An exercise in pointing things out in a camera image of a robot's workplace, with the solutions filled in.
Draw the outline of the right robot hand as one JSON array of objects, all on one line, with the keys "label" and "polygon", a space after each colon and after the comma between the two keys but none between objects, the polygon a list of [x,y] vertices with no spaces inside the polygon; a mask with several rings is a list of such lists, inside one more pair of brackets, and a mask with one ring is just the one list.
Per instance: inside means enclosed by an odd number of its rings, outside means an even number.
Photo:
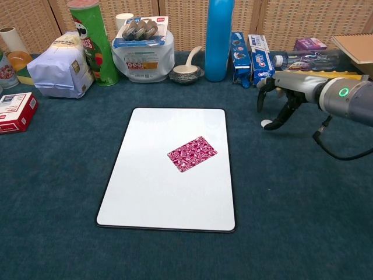
[{"label": "right robot hand", "polygon": [[317,103],[317,94],[329,81],[328,78],[322,76],[304,75],[295,72],[280,71],[271,77],[266,77],[257,83],[259,89],[257,98],[257,112],[263,109],[266,94],[275,89],[280,89],[287,97],[287,102],[280,110],[277,117],[272,120],[261,121],[261,127],[267,131],[273,131],[280,128],[292,114],[303,103]]}]

